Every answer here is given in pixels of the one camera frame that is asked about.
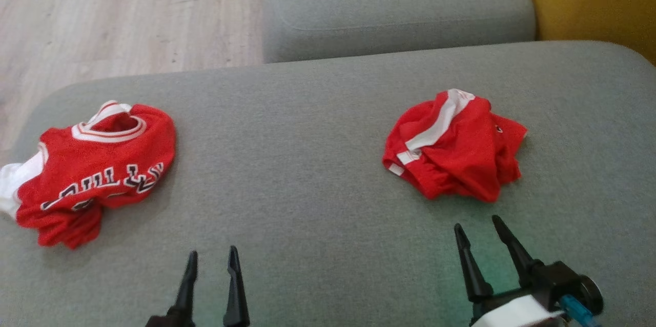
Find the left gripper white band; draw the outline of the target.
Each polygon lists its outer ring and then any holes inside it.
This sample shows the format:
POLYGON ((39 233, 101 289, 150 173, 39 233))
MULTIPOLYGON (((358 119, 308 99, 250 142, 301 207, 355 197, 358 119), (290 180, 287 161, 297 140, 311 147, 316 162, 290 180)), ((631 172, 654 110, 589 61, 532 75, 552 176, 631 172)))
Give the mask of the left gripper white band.
MULTIPOLYGON (((243 274, 236 246, 230 246, 227 271, 230 275, 227 310, 223 315, 223 326, 250 326, 248 302, 244 293, 243 274)), ((193 321, 194 288, 198 272, 198 253, 192 250, 183 273, 175 301, 177 317, 153 315, 146 327, 195 326, 193 321)))

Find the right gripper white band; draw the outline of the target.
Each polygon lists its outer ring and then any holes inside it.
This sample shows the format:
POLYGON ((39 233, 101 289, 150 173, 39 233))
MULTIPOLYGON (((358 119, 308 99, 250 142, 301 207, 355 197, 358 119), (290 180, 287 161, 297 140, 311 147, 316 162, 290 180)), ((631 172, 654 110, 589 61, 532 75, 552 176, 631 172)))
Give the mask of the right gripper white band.
POLYGON ((473 303, 470 326, 558 326, 565 315, 550 309, 545 289, 533 287, 534 270, 544 262, 533 258, 499 215, 492 216, 495 230, 506 245, 519 277, 521 288, 494 294, 471 252, 471 243, 461 224, 454 226, 468 300, 473 303))

